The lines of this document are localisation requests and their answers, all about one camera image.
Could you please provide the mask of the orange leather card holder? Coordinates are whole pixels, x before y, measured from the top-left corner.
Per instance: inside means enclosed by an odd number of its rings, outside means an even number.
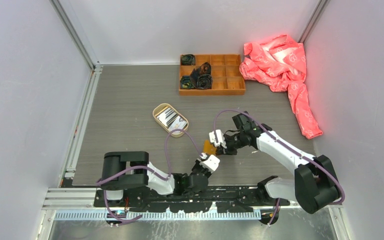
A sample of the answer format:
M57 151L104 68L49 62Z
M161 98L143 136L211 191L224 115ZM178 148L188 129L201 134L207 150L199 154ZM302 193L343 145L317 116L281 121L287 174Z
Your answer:
M204 141L204 144L203 144L203 150L202 150L203 153L207 154L207 155L217 155L217 147L214 146L208 139L206 139Z

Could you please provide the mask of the beige oval card tray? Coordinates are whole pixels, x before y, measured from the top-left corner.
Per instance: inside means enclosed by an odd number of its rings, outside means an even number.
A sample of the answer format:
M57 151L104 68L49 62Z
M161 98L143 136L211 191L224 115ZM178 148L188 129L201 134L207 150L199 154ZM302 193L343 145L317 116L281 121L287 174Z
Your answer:
M189 127L189 121L173 106L161 103L152 111L154 120L174 138L181 137Z

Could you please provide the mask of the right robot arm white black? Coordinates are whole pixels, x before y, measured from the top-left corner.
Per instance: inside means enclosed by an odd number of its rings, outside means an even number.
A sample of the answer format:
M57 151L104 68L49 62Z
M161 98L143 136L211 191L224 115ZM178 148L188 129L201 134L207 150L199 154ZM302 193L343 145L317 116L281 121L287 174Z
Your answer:
M232 117L234 130L214 129L211 142L222 155L236 155L238 149L253 147L266 153L291 174L293 179L273 176L263 180L257 198L263 205L276 199L297 202L313 214L328 205L340 205L346 195L339 183L333 163L325 156L314 156L280 137L271 127L259 123L247 111L237 111Z

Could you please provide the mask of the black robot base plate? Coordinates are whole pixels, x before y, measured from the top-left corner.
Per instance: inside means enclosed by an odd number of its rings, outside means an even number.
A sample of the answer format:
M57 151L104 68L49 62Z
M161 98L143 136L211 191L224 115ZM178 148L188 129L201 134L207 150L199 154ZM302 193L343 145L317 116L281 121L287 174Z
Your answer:
M122 208L135 213L162 213L169 209L173 213L208 212L215 204L218 213L246 213L253 207L276 205L276 200L263 194L257 186L215 185L192 196L159 195L148 187L127 189L121 200L109 200L110 209Z

